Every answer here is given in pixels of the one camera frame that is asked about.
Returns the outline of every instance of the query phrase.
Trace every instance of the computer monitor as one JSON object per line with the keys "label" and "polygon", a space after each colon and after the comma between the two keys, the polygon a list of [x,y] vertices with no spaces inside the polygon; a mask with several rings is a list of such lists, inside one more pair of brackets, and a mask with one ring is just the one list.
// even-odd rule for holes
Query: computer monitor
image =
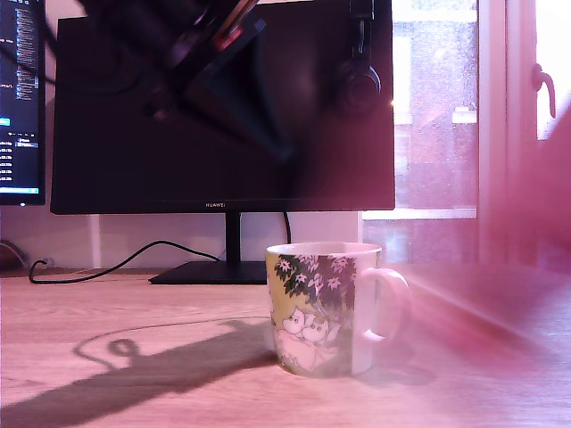
{"label": "computer monitor", "polygon": [[[117,96],[57,88],[52,212],[225,212],[226,262],[193,261],[152,282],[263,284],[263,262],[240,262],[240,212],[393,209],[391,2],[375,4],[372,65],[382,89],[364,114],[344,109],[336,95],[352,58],[349,7],[349,0],[315,0],[253,10],[267,24],[258,37],[262,83],[280,127],[302,154],[286,165],[243,154],[199,128],[148,117],[149,78]],[[59,53],[76,67],[101,75],[116,68],[112,42],[86,19],[60,20],[58,29]],[[126,67],[107,85],[121,86],[132,75]],[[57,81],[87,82],[67,61],[58,61]]]}
{"label": "computer monitor", "polygon": [[[0,2],[0,44],[33,70],[45,69],[44,43],[32,2]],[[45,85],[0,55],[0,205],[43,205]]]}

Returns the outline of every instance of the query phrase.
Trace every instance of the window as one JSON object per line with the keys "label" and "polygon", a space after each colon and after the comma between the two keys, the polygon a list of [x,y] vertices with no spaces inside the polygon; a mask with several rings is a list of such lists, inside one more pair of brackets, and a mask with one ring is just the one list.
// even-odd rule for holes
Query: window
{"label": "window", "polygon": [[396,210],[363,213],[387,262],[476,261],[476,0],[393,0]]}

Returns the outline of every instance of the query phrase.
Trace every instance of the black headphones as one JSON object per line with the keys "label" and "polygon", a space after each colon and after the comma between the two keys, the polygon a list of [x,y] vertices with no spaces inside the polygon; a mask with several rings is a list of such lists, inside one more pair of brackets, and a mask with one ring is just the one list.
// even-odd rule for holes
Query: black headphones
{"label": "black headphones", "polygon": [[337,99],[345,111],[371,111],[381,93],[381,80],[371,66],[371,25],[375,0],[349,0],[352,58],[338,71]]}

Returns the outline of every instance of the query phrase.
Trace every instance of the mug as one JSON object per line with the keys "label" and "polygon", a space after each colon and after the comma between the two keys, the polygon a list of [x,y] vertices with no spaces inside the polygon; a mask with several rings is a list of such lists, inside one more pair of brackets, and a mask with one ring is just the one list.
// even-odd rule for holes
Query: mug
{"label": "mug", "polygon": [[[380,267],[369,243],[292,243],[266,250],[271,324],[281,366],[313,377],[357,375],[372,367],[375,345],[399,335],[411,316],[410,291]],[[382,336],[382,287],[396,296],[398,322]]]}

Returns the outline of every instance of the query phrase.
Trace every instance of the headphone ear cup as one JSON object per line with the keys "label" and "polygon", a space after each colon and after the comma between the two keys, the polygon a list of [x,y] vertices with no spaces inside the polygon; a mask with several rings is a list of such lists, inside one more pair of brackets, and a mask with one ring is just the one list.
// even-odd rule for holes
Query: headphone ear cup
{"label": "headphone ear cup", "polygon": [[346,62],[339,70],[338,82],[338,102],[351,113],[371,111],[381,93],[381,80],[373,67],[357,70],[351,62]]}

